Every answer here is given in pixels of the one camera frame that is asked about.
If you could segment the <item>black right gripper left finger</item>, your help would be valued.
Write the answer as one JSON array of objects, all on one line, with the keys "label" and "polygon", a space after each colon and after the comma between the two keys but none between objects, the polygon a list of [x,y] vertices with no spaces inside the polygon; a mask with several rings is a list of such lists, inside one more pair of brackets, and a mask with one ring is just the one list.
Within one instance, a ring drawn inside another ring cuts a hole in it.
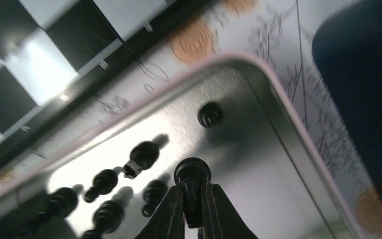
[{"label": "black right gripper left finger", "polygon": [[171,187],[136,239],[183,239],[185,237],[184,191]]}]

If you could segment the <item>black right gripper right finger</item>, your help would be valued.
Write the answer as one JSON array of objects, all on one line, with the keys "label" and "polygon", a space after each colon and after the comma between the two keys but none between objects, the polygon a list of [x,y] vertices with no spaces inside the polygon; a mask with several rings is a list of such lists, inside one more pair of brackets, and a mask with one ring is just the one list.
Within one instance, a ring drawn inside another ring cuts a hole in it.
[{"label": "black right gripper right finger", "polygon": [[203,239],[256,239],[218,184],[201,186],[201,234]]}]

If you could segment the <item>black chess piece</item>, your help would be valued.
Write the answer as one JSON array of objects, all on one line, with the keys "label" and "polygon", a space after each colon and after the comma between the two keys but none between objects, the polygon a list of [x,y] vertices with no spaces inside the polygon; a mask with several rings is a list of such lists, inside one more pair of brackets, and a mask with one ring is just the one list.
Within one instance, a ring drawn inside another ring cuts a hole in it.
[{"label": "black chess piece", "polygon": [[202,159],[186,158],[176,166],[174,180],[184,190],[184,214],[188,227],[201,227],[201,187],[211,181],[209,166]]}]

